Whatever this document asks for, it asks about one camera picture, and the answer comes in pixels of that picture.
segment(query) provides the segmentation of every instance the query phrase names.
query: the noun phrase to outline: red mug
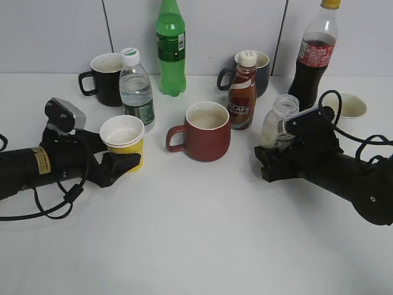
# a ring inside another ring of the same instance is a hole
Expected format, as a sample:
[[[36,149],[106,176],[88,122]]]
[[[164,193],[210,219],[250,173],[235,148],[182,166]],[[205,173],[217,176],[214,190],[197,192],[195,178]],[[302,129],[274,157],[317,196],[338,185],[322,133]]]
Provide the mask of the red mug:
[[[185,142],[171,146],[172,137],[185,133]],[[227,152],[231,140],[229,113],[221,104],[211,101],[193,104],[185,113],[185,125],[168,131],[166,149],[169,152],[186,153],[193,159],[211,162]]]

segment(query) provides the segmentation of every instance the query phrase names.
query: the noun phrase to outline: glass jar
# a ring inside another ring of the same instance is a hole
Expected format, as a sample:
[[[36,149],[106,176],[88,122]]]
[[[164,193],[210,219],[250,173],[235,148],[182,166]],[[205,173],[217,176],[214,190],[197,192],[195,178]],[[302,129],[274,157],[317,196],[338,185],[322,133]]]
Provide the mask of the glass jar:
[[[259,146],[265,149],[279,148],[280,152],[287,149],[294,141],[291,134],[278,133],[278,122],[299,112],[299,101],[293,95],[279,95],[273,109],[267,114],[262,125]]]

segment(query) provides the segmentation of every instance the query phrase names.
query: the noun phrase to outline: mug handle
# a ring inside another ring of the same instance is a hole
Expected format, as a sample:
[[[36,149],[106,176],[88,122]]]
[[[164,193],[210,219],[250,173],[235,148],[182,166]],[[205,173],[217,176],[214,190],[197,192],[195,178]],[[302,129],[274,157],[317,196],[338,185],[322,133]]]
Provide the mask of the mug handle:
[[[78,76],[78,82],[79,82],[79,88],[80,88],[80,91],[82,91],[82,93],[84,94],[84,95],[86,95],[86,96],[92,96],[92,95],[94,95],[94,94],[97,94],[97,88],[94,88],[93,90],[89,90],[89,91],[86,91],[85,89],[84,89],[84,85],[83,85],[83,83],[82,83],[82,80],[83,79],[85,79],[85,78],[87,78],[87,77],[93,77],[94,76],[94,74],[93,74],[93,71],[90,71],[90,72],[84,72],[84,73],[82,73],[82,74],[79,74],[79,76]]]
[[[177,146],[171,146],[172,137],[173,137],[175,134],[180,133],[180,132],[186,132],[186,129],[185,129],[185,126],[184,126],[184,125],[172,127],[172,128],[168,131],[168,134],[166,135],[166,149],[167,149],[169,152],[181,152],[181,151],[184,151],[184,150],[185,150],[184,143],[178,144]]]
[[[230,77],[229,78],[230,83],[228,85],[221,86],[222,79],[228,73],[230,73],[230,76],[229,76]],[[217,79],[217,88],[219,90],[229,90],[229,88],[231,87],[232,81],[235,78],[235,74],[236,74],[236,70],[235,69],[225,68],[225,69],[221,70],[221,72],[219,74],[219,77]]]

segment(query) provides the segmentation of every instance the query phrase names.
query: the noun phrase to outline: cup rim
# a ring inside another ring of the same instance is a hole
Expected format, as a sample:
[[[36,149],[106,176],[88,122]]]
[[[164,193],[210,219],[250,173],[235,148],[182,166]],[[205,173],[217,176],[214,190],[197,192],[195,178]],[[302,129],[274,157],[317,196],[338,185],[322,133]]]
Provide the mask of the cup rim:
[[[265,58],[267,58],[267,62],[263,66],[258,66],[257,69],[262,69],[262,68],[264,68],[264,67],[266,67],[266,66],[268,66],[270,64],[270,57],[265,52],[262,52],[262,51],[259,51],[259,50],[252,50],[252,51],[254,51],[257,55],[261,54],[261,55],[264,55]],[[236,53],[235,56],[233,57],[233,59],[235,60],[235,63],[238,63],[237,60],[236,60],[236,57],[238,57],[238,59],[239,59],[240,53],[241,53],[241,51]]]
[[[115,120],[122,120],[123,118],[129,119],[130,117],[135,122],[138,122],[139,127],[141,127],[141,131],[139,132],[138,136],[136,138],[134,138],[133,140],[130,140],[130,141],[127,141],[127,142],[121,143],[121,144],[108,143],[106,141],[106,139],[104,139],[104,137],[107,137],[107,136],[103,135],[104,128],[107,127],[109,124],[113,124],[113,122]],[[134,144],[137,144],[138,142],[140,142],[143,139],[144,133],[145,133],[145,126],[144,126],[142,120],[138,117],[131,116],[131,115],[120,115],[120,116],[112,117],[112,118],[108,119],[107,121],[105,121],[105,123],[103,123],[103,125],[99,129],[99,137],[101,138],[103,143],[106,144],[107,146],[109,146],[111,148],[115,148],[115,149],[128,148],[130,146],[133,146]]]
[[[93,58],[93,60],[90,62],[90,67],[91,67],[91,69],[94,70],[94,71],[96,71],[96,72],[103,73],[103,74],[111,74],[111,73],[120,72],[122,69],[120,69],[120,70],[118,70],[118,71],[104,72],[104,71],[99,71],[99,70],[97,70],[97,69],[93,66],[93,63],[94,63],[96,60],[98,60],[98,59],[100,59],[100,58],[103,58],[103,57],[106,57],[106,56],[108,56],[108,55],[120,57],[120,60],[121,60],[121,58],[122,58],[122,55],[121,55],[120,53],[116,53],[116,52],[109,52],[109,53],[104,53],[104,54],[98,55],[97,57]]]
[[[340,115],[340,118],[344,118],[344,119],[358,119],[358,118],[362,118],[362,117],[364,117],[364,116],[367,115],[368,106],[367,106],[367,103],[366,103],[363,99],[361,99],[361,98],[358,97],[357,95],[352,94],[352,93],[349,93],[349,92],[339,91],[338,93],[341,95],[341,98],[343,98],[343,96],[345,96],[345,95],[347,95],[347,96],[353,96],[354,98],[356,98],[357,101],[361,102],[361,103],[364,105],[364,108],[365,108],[364,113],[361,114],[361,115],[359,115],[359,116],[356,116],[356,117],[349,117],[349,116],[344,116],[344,115],[341,114],[341,115]],[[337,111],[336,111],[335,109],[333,109],[333,112],[334,112],[334,115],[337,116]]]
[[[220,125],[220,126],[218,126],[218,127],[215,127],[215,128],[200,128],[200,127],[196,126],[195,124],[192,124],[192,123],[191,123],[191,120],[189,120],[189,112],[190,112],[195,106],[197,106],[198,104],[214,104],[214,105],[217,105],[217,106],[219,106],[220,108],[224,109],[225,112],[227,113],[227,119],[226,119],[225,123],[223,123],[222,125]],[[227,110],[222,104],[215,103],[215,102],[213,102],[213,101],[201,101],[201,102],[199,102],[199,103],[194,103],[193,105],[191,105],[191,106],[187,109],[187,112],[185,113],[185,119],[187,120],[187,123],[188,123],[188,124],[190,124],[192,127],[196,128],[196,129],[199,129],[199,130],[206,130],[206,131],[213,131],[213,130],[217,130],[217,129],[220,129],[220,128],[224,127],[224,126],[229,122],[229,118],[230,118],[230,116],[229,116],[228,110]]]

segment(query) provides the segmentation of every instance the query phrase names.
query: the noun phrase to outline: black mug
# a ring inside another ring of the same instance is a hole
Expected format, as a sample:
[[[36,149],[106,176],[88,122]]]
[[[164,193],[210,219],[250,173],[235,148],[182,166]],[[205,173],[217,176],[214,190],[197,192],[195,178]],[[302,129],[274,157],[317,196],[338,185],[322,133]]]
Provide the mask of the black mug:
[[[261,51],[254,50],[257,54],[257,72],[255,74],[255,87],[257,89],[257,97],[260,97],[265,93],[269,84],[270,77],[270,58]],[[229,90],[233,80],[236,76],[236,66],[238,65],[240,52],[235,55],[235,62],[232,68],[225,68],[221,70],[219,77],[217,79],[217,88],[219,90]],[[222,79],[226,74],[229,74],[229,84],[222,86]]]
[[[97,95],[98,101],[105,106],[122,106],[119,92],[119,77],[122,66],[122,56],[119,53],[97,56],[91,61],[91,71],[78,76],[80,91],[86,96]],[[86,77],[93,77],[93,90],[84,89],[82,80]]]

